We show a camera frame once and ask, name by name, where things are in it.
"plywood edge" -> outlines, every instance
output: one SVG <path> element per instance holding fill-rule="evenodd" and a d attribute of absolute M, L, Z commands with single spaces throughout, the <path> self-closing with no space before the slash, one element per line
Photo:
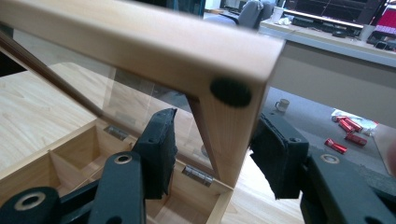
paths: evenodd
<path fill-rule="evenodd" d="M 70 134 L 60 138 L 59 140 L 55 141 L 54 143 L 49 144 L 48 146 L 29 155 L 28 157 L 21 159 L 21 161 L 9 166 L 8 168 L 6 168 L 0 172 L 0 180 L 2 180 L 3 178 L 6 178 L 9 175 L 12 175 L 14 172 L 20 170 L 27 164 L 30 164 L 30 163 L 36 161 L 37 159 L 45 156 L 46 154 L 49 153 L 49 151 L 63 145 L 65 142 L 69 141 L 70 139 L 73 139 L 74 137 L 79 136 L 81 133 L 86 132 L 90 128 L 94 127 L 94 124 L 95 124 L 95 121 L 87 123 L 86 125 L 82 126 L 81 128 L 77 129 L 76 131 L 71 132 Z"/>
<path fill-rule="evenodd" d="M 216 202 L 216 205 L 213 208 L 213 211 L 210 214 L 209 219 L 206 223 L 210 224 L 221 222 L 232 196 L 233 191 L 227 191 L 219 196 L 219 199 Z"/>

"black chair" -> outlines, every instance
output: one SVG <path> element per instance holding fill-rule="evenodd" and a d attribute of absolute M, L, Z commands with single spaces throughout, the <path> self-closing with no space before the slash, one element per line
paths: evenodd
<path fill-rule="evenodd" d="M 253 0 L 248 1 L 244 5 L 239 15 L 232 12 L 220 13 L 219 15 L 205 18 L 205 21 L 257 30 L 259 29 L 260 21 L 271 17 L 273 8 L 274 4 Z"/>

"wooden panel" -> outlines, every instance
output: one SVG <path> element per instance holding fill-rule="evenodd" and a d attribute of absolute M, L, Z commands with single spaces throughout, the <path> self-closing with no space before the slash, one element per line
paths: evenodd
<path fill-rule="evenodd" d="M 0 180 L 0 204 L 23 190 L 43 186 L 58 188 L 61 182 L 50 155 L 41 153 L 41 156 L 34 162 Z"/>
<path fill-rule="evenodd" d="M 5 0 L 0 21 L 197 99 L 218 177 L 235 185 L 282 40 L 105 0 Z M 209 87 L 218 77 L 246 85 L 249 105 L 215 99 Z"/>
<path fill-rule="evenodd" d="M 0 78 L 0 171 L 96 117 L 30 72 Z"/>

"light wood table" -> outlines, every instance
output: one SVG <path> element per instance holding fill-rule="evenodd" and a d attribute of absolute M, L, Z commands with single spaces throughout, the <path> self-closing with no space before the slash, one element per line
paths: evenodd
<path fill-rule="evenodd" d="M 221 223 L 304 223 L 299 200 L 276 200 L 274 193 L 250 158 L 245 158 L 233 197 Z"/>

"glass panel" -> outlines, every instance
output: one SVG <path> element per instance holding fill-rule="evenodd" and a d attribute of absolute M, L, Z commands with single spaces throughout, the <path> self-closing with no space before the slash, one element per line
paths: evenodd
<path fill-rule="evenodd" d="M 22 31 L 14 30 L 13 38 L 98 106 L 105 117 L 113 118 L 138 134 L 143 132 L 155 112 L 178 108 L 175 122 L 178 153 L 212 170 L 184 94 Z"/>
<path fill-rule="evenodd" d="M 114 80 L 109 102 L 104 108 L 107 117 L 142 133 L 154 113 L 176 107 L 175 133 L 179 153 L 212 169 L 184 94 L 121 70 L 117 70 Z"/>

